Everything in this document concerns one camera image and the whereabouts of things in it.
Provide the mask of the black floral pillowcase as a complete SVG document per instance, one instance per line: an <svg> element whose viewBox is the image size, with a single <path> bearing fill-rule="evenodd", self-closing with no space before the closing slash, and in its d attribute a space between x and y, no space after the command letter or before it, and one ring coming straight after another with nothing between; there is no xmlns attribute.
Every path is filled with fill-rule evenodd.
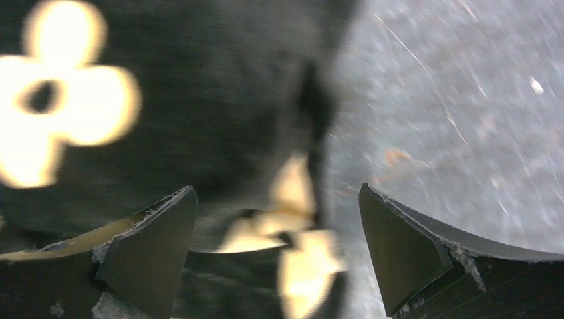
<svg viewBox="0 0 564 319"><path fill-rule="evenodd" d="M189 185L169 318L338 318L337 59L360 1L2 1L1 255Z"/></svg>

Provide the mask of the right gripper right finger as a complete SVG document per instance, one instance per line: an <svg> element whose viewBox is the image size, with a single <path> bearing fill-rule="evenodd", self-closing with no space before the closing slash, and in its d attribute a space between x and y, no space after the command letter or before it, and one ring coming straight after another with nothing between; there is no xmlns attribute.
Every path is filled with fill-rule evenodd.
<svg viewBox="0 0 564 319"><path fill-rule="evenodd" d="M358 202L388 317L563 319L563 255L468 233L368 184Z"/></svg>

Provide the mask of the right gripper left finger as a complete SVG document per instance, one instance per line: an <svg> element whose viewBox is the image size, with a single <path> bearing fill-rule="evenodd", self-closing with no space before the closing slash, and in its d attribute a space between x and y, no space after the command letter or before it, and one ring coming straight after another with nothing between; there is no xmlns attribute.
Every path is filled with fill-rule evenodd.
<svg viewBox="0 0 564 319"><path fill-rule="evenodd" d="M187 185L77 237L1 255L2 318L169 318L198 212Z"/></svg>

